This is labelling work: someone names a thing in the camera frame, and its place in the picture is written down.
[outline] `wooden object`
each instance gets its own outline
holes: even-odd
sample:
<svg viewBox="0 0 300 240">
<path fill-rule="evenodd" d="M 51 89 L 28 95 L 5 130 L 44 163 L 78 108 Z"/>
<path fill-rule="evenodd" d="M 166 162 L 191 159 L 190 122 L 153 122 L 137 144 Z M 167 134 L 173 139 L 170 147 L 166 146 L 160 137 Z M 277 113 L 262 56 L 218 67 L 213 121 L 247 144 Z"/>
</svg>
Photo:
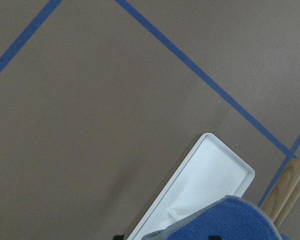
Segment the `wooden object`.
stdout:
<svg viewBox="0 0 300 240">
<path fill-rule="evenodd" d="M 279 228 L 280 225 L 282 224 L 282 222 L 285 220 L 286 216 L 290 212 L 291 208 L 293 207 L 293 205 L 295 204 L 295 202 L 297 201 L 299 196 L 300 196 L 300 180 L 297 182 L 297 184 L 296 184 L 295 188 L 293 189 L 290 197 L 287 199 L 287 201 L 284 204 L 284 206 L 282 207 L 280 213 L 278 214 L 278 216 L 274 220 L 274 225 L 277 228 Z"/>
<path fill-rule="evenodd" d="M 300 179 L 300 161 L 291 158 L 261 209 L 275 221 Z"/>
</svg>

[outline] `blue tape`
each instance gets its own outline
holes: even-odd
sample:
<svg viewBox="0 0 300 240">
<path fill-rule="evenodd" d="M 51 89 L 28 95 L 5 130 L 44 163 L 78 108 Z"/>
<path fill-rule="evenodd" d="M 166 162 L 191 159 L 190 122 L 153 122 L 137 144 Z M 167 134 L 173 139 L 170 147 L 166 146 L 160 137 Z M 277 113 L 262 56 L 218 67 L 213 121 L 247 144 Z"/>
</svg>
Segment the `blue tape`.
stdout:
<svg viewBox="0 0 300 240">
<path fill-rule="evenodd" d="M 261 207 L 261 205 L 266 200 L 266 198 L 269 195 L 270 191 L 272 190 L 272 188 L 276 184 L 278 178 L 280 177 L 280 175 L 284 171 L 284 169 L 285 169 L 286 165 L 288 164 L 289 160 L 291 158 L 295 158 L 294 154 L 296 153 L 299 145 L 300 145 L 300 134 L 299 134 L 298 138 L 296 139 L 296 141 L 294 142 L 294 144 L 293 144 L 293 146 L 292 146 L 292 148 L 290 150 L 291 154 L 289 154 L 289 155 L 286 156 L 286 158 L 284 159 L 283 163 L 279 167 L 278 171 L 276 172 L 275 176 L 273 177 L 272 181 L 270 182 L 270 185 L 267 187 L 267 189 L 266 189 L 265 193 L 263 194 L 260 202 L 258 203 L 258 207 Z"/>
<path fill-rule="evenodd" d="M 50 0 L 38 15 L 30 22 L 23 32 L 14 40 L 10 47 L 0 57 L 0 73 L 5 69 L 9 62 L 19 52 L 19 50 L 27 43 L 32 35 L 56 9 L 62 0 Z"/>
<path fill-rule="evenodd" d="M 206 84 L 208 84 L 214 91 L 216 91 L 235 110 L 237 110 L 256 129 L 258 129 L 278 149 L 280 149 L 285 155 L 291 154 L 290 150 L 283 143 L 281 143 L 235 99 L 233 99 L 225 90 L 223 90 L 211 77 L 209 77 L 203 70 L 201 70 L 200 67 L 198 67 L 166 36 L 164 36 L 151 22 L 149 22 L 144 16 L 142 16 L 129 2 L 127 2 L 126 0 L 116 0 L 116 2 L 121 7 L 123 7 L 132 17 L 134 17 L 142 26 L 144 26 L 152 35 L 154 35 L 163 45 L 165 45 L 174 55 L 176 55 L 184 64 L 186 64 L 195 74 L 197 74 Z"/>
</svg>

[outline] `blue towel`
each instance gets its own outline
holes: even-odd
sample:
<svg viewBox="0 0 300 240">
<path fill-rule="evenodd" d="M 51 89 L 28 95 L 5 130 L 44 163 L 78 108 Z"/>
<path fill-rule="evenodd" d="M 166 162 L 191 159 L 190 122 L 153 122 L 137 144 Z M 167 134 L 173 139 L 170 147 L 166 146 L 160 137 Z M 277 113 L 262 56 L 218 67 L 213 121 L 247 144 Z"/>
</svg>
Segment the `blue towel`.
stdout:
<svg viewBox="0 0 300 240">
<path fill-rule="evenodd" d="M 254 204 L 225 198 L 142 240 L 284 240 L 271 219 Z"/>
</svg>

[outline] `black object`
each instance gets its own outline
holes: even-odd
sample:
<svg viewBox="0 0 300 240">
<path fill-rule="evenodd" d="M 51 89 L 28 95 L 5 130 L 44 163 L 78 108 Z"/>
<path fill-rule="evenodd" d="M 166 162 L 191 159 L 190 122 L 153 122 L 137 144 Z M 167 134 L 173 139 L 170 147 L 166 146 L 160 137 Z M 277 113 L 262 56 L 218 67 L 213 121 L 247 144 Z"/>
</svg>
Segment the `black object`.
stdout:
<svg viewBox="0 0 300 240">
<path fill-rule="evenodd" d="M 125 239 L 125 235 L 116 235 L 113 237 L 112 240 L 124 240 Z"/>
<path fill-rule="evenodd" d="M 209 240 L 222 240 L 220 236 L 209 236 Z"/>
</svg>

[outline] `white plastic tray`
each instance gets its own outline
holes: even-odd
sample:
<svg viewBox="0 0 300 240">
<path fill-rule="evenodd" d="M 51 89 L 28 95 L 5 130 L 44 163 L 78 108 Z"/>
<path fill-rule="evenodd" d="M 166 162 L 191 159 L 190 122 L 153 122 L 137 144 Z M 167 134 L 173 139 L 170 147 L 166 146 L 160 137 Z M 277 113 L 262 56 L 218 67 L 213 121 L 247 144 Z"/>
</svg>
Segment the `white plastic tray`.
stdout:
<svg viewBox="0 0 300 240">
<path fill-rule="evenodd" d="M 242 197 L 255 171 L 212 133 L 203 134 L 127 240 L 165 229 L 226 195 Z"/>
</svg>

